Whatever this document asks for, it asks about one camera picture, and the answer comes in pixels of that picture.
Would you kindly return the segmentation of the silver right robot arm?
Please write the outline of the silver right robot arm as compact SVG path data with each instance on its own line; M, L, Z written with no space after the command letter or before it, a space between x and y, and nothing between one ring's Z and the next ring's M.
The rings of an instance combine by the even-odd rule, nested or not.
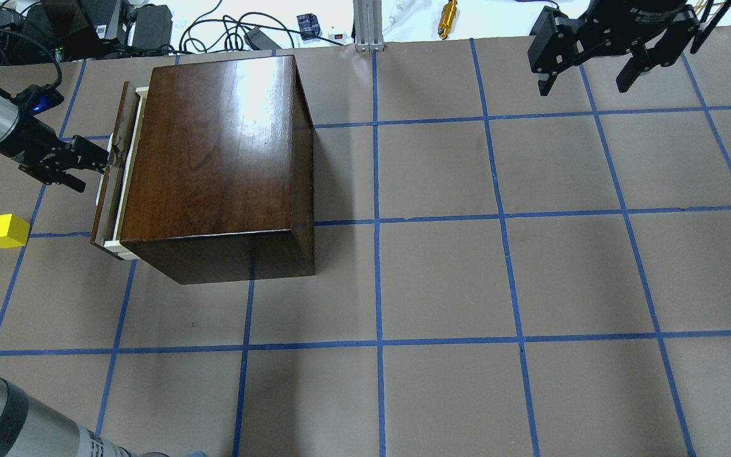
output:
M276 56L261 65L251 60L216 63L216 76L244 76L261 89L242 89L253 107L265 112L240 124L220 117L220 135L207 145L206 158L229 164L226 175L209 171L206 178L175 164L162 166L180 179L175 195L185 190L212 190L223 199L236 193L241 208L226 231L166 237L164 251L148 260L162 260L176 280L186 283L301 277L315 271L313 213L313 124L297 66L291 56ZM81 136L62 142L51 128L31 116L32 105L18 107L0 90L0 151L21 165L29 158L48 168L46 184L63 184L82 192L85 184L63 167L93 169L104 185L130 175L129 148L117 154ZM102 440L87 428L26 394L0 377L0 456L130 456L131 452Z

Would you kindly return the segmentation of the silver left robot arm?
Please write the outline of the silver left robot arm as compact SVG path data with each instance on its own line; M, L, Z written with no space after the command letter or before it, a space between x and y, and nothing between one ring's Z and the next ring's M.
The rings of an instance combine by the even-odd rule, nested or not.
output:
M0 154L44 185L64 185L83 193L85 183L69 170L104 173L109 152L79 135L64 141L37 119L36 115L62 101L64 97L54 84L33 84L15 96L0 88Z

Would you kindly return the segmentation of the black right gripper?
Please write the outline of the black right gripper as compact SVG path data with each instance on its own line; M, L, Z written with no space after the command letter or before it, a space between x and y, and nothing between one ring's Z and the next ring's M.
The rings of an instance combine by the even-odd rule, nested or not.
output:
M530 32L527 56L539 94L548 96L569 67L629 55L616 78L619 93L627 93L653 67L676 63L700 26L685 1L592 1L578 18L545 6Z

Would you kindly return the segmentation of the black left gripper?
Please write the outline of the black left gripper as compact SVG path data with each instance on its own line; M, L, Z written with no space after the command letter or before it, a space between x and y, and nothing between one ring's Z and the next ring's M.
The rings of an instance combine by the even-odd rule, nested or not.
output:
M18 164L23 173L44 185L59 184L84 193L84 180L67 173L70 168L103 173L109 153L83 136L59 139L55 130L34 117L24 117L0 141L0 154Z

